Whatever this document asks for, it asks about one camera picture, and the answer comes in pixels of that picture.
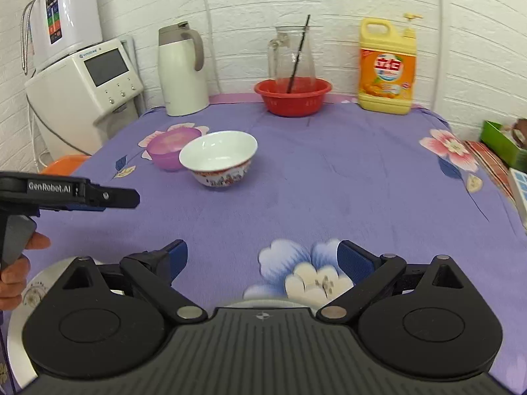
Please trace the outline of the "person's left hand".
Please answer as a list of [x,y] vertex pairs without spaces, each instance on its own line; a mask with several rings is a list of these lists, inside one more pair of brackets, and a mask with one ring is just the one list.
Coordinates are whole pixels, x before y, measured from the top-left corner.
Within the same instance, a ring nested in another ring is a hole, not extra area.
[[[44,250],[51,245],[51,241],[44,234],[35,232],[29,239],[25,250]],[[1,272],[0,308],[1,311],[16,309],[22,301],[22,293],[27,286],[30,270],[29,259],[20,255],[11,266]]]

